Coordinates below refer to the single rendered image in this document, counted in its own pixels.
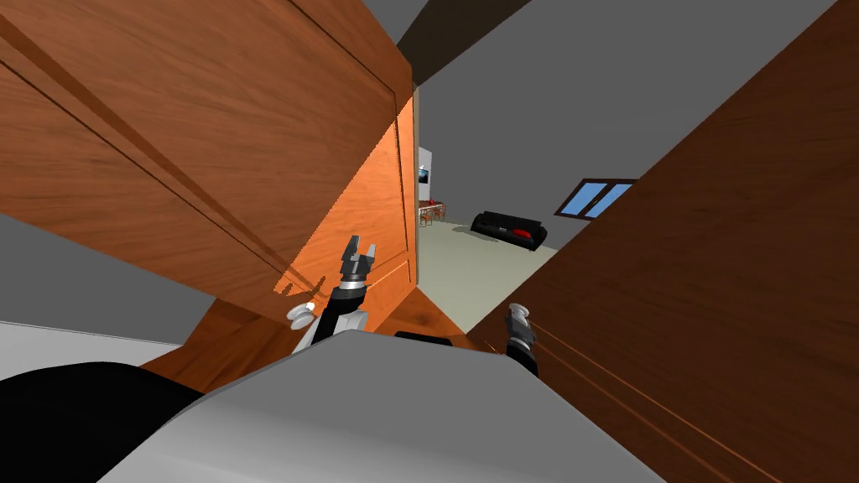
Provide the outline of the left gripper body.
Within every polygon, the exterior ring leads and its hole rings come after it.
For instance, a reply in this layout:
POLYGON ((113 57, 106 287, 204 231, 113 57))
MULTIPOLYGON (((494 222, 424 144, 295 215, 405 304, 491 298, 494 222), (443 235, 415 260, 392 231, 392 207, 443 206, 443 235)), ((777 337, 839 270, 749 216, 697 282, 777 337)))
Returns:
POLYGON ((341 265, 341 281, 343 283, 365 283, 371 268, 372 257, 362 254, 344 257, 341 265))

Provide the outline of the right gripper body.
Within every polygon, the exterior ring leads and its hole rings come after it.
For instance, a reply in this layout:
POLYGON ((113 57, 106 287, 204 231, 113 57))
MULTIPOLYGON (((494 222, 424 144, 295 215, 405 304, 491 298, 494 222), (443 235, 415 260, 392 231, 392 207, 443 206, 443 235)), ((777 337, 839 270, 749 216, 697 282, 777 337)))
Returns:
POLYGON ((505 317, 504 323, 508 333, 508 340, 511 343, 518 344, 524 349, 533 348, 535 335, 527 319, 508 315, 505 317))

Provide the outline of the black sofa with red cushion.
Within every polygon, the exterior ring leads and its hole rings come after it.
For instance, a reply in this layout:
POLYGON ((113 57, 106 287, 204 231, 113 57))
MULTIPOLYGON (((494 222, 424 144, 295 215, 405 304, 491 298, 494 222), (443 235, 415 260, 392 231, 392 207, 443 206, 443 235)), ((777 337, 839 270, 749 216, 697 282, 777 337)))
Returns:
POLYGON ((474 217, 470 230, 492 239, 535 252, 548 236, 540 221, 483 211, 474 217))

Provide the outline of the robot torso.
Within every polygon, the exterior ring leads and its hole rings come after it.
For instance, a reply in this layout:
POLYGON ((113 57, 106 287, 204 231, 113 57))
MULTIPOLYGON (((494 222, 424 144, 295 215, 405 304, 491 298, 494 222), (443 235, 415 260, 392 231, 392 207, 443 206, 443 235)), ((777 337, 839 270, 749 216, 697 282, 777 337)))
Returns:
POLYGON ((99 483, 665 483, 513 359, 348 330, 205 395, 99 483))

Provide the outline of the brown framed window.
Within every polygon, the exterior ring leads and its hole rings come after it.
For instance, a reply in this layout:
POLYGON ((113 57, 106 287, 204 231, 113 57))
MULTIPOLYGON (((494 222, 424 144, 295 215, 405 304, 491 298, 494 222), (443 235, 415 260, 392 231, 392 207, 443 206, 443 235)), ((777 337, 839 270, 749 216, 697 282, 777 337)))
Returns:
POLYGON ((583 179, 555 214, 593 221, 636 182, 636 179, 583 179))

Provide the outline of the orange brown panelled door leaf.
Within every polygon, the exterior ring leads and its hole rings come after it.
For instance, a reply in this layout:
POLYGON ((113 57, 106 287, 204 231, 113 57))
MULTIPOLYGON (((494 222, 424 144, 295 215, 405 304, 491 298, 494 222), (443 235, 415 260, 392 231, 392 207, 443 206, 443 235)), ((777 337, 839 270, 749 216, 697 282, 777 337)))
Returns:
POLYGON ((145 368, 287 356, 349 238, 375 330, 416 285, 411 69, 362 0, 0 0, 0 213, 215 303, 145 368))

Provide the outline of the dark brown wooden door leaf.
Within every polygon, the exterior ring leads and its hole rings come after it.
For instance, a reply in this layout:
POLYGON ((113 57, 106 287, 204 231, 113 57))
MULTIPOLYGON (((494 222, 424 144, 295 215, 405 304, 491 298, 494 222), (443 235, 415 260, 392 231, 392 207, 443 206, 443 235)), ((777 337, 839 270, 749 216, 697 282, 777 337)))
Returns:
POLYGON ((509 300, 668 483, 859 483, 859 0, 836 0, 509 300))

